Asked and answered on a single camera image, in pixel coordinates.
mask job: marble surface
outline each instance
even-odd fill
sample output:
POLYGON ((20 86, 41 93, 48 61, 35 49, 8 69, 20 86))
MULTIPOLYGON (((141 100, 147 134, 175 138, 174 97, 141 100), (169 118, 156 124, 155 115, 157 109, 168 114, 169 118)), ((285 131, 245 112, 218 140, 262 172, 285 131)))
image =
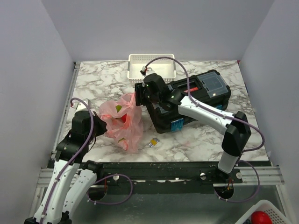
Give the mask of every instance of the marble surface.
MULTIPOLYGON (((237 61, 188 61, 183 62, 183 65, 190 75, 211 69, 219 71, 232 91, 227 111, 242 111, 247 114, 251 124, 257 125, 237 61)), ((103 102, 111 99, 117 100, 122 94, 134 91, 127 79, 127 68, 127 61, 82 62, 73 96, 90 99, 92 109, 98 112, 103 102)), ((182 69, 177 66, 176 80, 182 78, 185 76, 182 69)), ((63 136, 71 127, 74 113, 75 110, 71 108, 63 136)), ((84 161, 219 161, 223 152, 221 148, 223 136, 214 129, 194 121, 184 126, 182 131, 158 134, 144 106, 142 119, 144 131, 137 153, 129 154, 117 146, 113 139, 99 136, 95 146, 86 154, 84 161), (148 143, 153 137, 157 137, 160 142, 150 148, 148 143)), ((258 146, 260 142, 259 134, 252 130, 246 148, 258 146)), ((265 149, 262 148, 245 153, 242 159, 267 161, 268 157, 265 149)))

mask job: white plastic basket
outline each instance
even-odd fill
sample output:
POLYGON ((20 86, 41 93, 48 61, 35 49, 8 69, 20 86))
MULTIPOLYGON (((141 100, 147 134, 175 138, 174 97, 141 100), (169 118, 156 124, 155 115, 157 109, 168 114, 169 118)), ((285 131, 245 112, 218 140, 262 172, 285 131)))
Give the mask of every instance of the white plastic basket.
MULTIPOLYGON (((150 60, 156 57, 167 56, 174 58, 173 54, 131 54, 128 62, 128 79, 130 83, 141 83, 144 76, 140 70, 150 60)), ((158 75, 160 75, 166 83, 174 81, 177 76, 175 62, 169 59, 156 60, 150 66, 158 75)))
POLYGON ((268 214, 272 224, 291 224, 291 222, 278 210, 271 202, 261 200, 253 205, 237 222, 243 224, 247 219, 251 220, 251 215, 255 211, 263 211, 268 214))

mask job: blue label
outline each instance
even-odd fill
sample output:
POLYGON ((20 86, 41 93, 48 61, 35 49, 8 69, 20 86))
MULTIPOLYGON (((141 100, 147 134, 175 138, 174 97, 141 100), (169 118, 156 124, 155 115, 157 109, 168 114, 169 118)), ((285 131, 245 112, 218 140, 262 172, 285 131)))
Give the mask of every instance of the blue label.
POLYGON ((171 131, 174 132, 176 130, 182 130, 184 125, 184 118, 175 120, 171 122, 171 131))
POLYGON ((215 108, 219 109, 219 110, 222 110, 222 105, 217 105, 215 108))

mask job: screw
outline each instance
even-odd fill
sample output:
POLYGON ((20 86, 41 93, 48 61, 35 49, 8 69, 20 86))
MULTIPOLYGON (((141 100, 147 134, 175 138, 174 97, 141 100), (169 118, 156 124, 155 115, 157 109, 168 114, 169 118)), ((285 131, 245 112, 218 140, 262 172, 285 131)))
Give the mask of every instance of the screw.
POLYGON ((238 179, 242 179, 242 174, 240 172, 236 173, 235 176, 238 178, 238 179))
POLYGON ((200 176, 200 178, 201 178, 202 180, 205 180, 205 179, 206 179, 206 174, 205 174, 205 173, 201 173, 199 176, 200 176))

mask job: gray wall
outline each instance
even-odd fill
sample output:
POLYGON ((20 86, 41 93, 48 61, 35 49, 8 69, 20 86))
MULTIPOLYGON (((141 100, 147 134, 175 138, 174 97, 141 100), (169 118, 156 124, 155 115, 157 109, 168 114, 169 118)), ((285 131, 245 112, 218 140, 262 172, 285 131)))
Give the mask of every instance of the gray wall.
POLYGON ((0 219, 22 224, 54 145, 72 59, 40 0, 0 1, 0 219))
POLYGON ((279 164, 299 221, 299 1, 276 0, 240 67, 267 151, 279 164))
POLYGON ((42 0, 74 60, 241 59, 273 0, 42 0))

